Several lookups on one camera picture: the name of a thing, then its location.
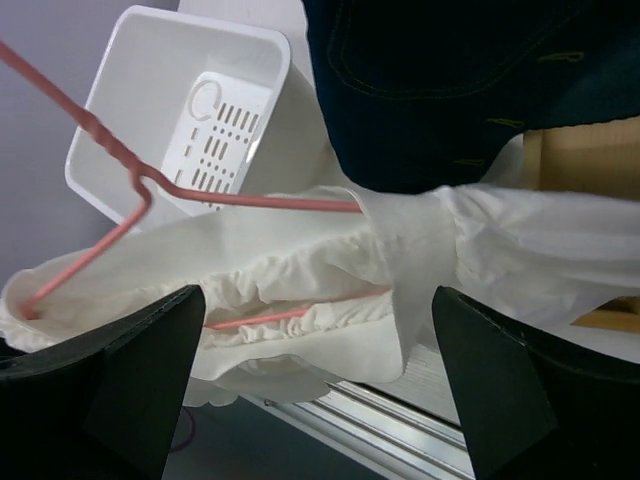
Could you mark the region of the white pleated skirt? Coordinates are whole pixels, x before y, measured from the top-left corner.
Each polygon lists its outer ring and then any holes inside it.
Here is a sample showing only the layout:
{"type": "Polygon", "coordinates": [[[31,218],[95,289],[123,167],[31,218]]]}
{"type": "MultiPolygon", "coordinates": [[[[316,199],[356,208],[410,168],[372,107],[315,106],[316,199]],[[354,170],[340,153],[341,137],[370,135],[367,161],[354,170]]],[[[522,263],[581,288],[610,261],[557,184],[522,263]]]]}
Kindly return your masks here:
{"type": "Polygon", "coordinates": [[[523,323],[630,362],[639,333],[578,319],[639,294],[639,198],[496,183],[418,195],[317,188],[360,214],[229,207],[119,241],[53,293],[21,301],[70,265],[15,274],[1,337],[27,353],[118,320],[186,286],[205,298],[184,402],[241,395],[309,401],[332,382],[387,383],[415,344],[435,344],[431,303],[448,286],[523,323]]]}

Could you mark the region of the dark blue denim skirt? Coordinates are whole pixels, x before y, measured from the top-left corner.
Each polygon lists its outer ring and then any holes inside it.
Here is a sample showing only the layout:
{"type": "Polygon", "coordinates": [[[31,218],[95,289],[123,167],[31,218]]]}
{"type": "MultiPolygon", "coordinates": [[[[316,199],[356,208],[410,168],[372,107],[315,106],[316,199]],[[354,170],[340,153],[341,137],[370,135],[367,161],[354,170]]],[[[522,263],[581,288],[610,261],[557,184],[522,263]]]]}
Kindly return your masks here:
{"type": "Polygon", "coordinates": [[[635,1],[307,1],[342,172],[386,193],[479,181],[515,136],[639,113],[635,1]]]}

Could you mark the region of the white plastic basket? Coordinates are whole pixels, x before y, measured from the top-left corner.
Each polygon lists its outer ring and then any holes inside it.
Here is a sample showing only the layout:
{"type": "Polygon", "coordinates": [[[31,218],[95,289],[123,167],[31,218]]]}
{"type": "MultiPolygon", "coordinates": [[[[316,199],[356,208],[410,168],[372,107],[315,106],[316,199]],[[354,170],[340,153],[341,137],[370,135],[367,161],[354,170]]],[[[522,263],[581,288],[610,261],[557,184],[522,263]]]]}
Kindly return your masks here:
{"type": "Polygon", "coordinates": [[[314,89],[272,29],[133,6],[113,29],[86,107],[185,189],[297,193],[325,167],[314,89]]]}

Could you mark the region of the wooden clothes rack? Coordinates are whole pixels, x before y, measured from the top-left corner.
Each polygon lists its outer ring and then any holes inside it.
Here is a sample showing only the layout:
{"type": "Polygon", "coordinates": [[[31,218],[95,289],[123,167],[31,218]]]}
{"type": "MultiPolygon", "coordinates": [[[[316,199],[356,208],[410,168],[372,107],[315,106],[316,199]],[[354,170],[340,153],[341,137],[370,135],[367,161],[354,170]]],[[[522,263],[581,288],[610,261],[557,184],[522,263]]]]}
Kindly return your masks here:
{"type": "Polygon", "coordinates": [[[525,134],[516,185],[637,200],[639,119],[525,134]]]}

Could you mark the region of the pink wire hanger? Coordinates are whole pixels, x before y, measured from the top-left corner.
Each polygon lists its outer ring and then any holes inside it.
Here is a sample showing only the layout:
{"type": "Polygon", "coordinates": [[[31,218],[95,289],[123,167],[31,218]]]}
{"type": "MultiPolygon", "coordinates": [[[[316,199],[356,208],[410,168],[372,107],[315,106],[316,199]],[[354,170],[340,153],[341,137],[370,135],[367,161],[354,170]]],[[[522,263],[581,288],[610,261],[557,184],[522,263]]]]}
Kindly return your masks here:
{"type": "Polygon", "coordinates": [[[59,273],[54,279],[50,280],[49,283],[22,301],[19,306],[19,311],[23,318],[27,320],[37,319],[39,313],[36,307],[40,302],[60,288],[65,282],[79,274],[81,270],[96,260],[100,255],[104,254],[144,218],[153,204],[153,195],[143,183],[145,178],[153,180],[161,190],[171,196],[188,201],[297,211],[349,214],[360,214],[362,212],[358,204],[344,201],[207,193],[181,188],[170,182],[159,170],[141,161],[139,157],[106,128],[93,113],[73,101],[57,85],[6,43],[1,44],[1,60],[69,114],[76,121],[77,125],[92,137],[96,144],[116,159],[128,171],[131,187],[141,198],[141,204],[130,216],[126,217],[119,226],[104,236],[70,267],[59,273]]]}

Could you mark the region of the aluminium mounting rail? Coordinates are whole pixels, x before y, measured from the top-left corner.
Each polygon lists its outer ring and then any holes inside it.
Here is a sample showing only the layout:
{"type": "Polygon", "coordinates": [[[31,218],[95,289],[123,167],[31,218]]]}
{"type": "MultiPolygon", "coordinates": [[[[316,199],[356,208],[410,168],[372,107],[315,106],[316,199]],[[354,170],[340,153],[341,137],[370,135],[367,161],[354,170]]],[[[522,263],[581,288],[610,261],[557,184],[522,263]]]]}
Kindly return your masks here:
{"type": "Polygon", "coordinates": [[[386,479],[472,479],[460,429],[368,388],[342,384],[311,402],[248,402],[386,479]]]}

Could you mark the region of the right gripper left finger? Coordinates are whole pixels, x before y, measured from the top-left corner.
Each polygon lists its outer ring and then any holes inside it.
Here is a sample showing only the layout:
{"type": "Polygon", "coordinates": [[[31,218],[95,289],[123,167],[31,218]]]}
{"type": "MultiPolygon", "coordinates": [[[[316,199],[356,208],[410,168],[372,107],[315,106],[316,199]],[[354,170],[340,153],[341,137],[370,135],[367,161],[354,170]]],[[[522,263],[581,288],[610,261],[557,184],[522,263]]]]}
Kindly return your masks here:
{"type": "Polygon", "coordinates": [[[3,347],[2,478],[161,478],[204,313],[188,286],[38,352],[3,347]]]}

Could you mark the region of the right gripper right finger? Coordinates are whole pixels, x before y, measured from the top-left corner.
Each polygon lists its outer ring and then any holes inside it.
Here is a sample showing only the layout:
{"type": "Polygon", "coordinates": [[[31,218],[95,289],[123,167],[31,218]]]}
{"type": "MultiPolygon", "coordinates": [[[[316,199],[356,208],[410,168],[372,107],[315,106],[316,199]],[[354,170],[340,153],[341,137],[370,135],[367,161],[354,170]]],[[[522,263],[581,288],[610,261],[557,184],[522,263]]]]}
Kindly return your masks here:
{"type": "Polygon", "coordinates": [[[639,367],[449,287],[432,316],[478,479],[636,479],[639,367]]]}

